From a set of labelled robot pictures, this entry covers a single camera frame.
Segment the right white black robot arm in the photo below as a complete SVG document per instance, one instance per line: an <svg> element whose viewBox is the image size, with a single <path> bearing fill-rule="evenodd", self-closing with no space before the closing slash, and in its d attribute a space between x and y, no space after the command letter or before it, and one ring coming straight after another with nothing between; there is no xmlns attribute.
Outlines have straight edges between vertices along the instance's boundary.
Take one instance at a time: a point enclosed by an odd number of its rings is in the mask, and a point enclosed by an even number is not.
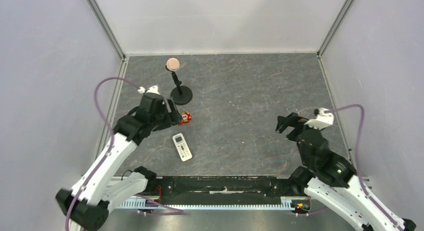
<svg viewBox="0 0 424 231"><path fill-rule="evenodd" d="M338 214L356 231L414 231L415 222L387 208L359 177L346 158L333 152L322 130L334 123L334 115L317 108L315 118L292 112L278 116L275 131L292 131L286 138L296 143L302 166L290 175L289 190L305 194Z"/></svg>

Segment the black stand with pink ball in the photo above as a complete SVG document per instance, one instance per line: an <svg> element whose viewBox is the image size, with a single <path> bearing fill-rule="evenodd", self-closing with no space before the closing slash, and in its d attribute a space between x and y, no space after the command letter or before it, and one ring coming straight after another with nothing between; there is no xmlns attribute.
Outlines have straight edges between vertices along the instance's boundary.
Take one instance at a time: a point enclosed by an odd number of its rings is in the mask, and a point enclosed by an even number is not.
<svg viewBox="0 0 424 231"><path fill-rule="evenodd" d="M171 73L173 82L176 86L171 91L170 96L176 105L183 106L192 100L193 92L189 87L182 85L182 81L179 80L176 73L179 68L180 62L174 57L169 58L165 64L165 69Z"/></svg>

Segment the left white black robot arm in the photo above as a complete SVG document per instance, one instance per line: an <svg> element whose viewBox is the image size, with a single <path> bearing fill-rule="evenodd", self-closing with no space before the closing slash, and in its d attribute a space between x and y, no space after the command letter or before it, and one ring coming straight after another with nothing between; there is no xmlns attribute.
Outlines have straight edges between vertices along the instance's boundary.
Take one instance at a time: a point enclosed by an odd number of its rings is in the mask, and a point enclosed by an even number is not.
<svg viewBox="0 0 424 231"><path fill-rule="evenodd" d="M140 172L109 187L124 160L151 133L180 124L182 116L171 97L148 92L139 106L118 119L103 151L88 171L70 189L61 188L55 199L66 217L86 231L98 231L109 214L123 201L142 192L152 195L155 179Z"/></svg>

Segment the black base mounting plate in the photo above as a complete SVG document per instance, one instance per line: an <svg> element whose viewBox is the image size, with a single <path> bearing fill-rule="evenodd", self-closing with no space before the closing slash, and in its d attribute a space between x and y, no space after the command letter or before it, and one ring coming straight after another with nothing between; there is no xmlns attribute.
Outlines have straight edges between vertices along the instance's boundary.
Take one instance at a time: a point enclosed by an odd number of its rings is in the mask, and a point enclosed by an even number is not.
<svg viewBox="0 0 424 231"><path fill-rule="evenodd" d="M147 178L141 193L158 196L164 205L277 204L282 197L305 198L300 184L289 177L259 176L158 176L140 166L132 170Z"/></svg>

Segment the red dice block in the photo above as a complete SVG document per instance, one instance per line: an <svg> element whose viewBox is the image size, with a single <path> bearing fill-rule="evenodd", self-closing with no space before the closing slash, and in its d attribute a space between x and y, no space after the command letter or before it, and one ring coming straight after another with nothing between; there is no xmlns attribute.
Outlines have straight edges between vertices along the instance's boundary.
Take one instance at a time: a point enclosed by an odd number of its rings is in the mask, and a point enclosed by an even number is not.
<svg viewBox="0 0 424 231"><path fill-rule="evenodd" d="M182 121L179 125L188 124L192 120L192 115L188 111L181 113Z"/></svg>

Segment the beige remote control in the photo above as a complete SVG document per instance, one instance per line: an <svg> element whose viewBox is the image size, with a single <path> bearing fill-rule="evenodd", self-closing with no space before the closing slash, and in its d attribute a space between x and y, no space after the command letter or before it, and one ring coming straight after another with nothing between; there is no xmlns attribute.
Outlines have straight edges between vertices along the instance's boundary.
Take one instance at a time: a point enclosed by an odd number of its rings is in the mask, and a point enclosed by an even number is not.
<svg viewBox="0 0 424 231"><path fill-rule="evenodd" d="M177 153L182 162L190 160L193 155L182 133L178 133L172 137Z"/></svg>

